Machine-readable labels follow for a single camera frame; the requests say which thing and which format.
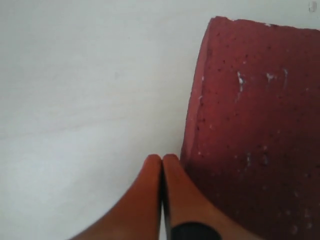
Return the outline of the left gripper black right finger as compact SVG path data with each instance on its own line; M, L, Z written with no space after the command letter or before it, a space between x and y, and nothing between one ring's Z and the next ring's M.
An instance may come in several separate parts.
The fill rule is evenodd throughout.
M217 209L195 186L178 157L163 157L168 240L249 240L250 232Z

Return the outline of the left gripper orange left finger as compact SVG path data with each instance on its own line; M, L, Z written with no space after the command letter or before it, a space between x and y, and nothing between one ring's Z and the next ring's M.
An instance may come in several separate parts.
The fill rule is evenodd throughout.
M158 240L161 223L162 159L149 155L119 201L74 240Z

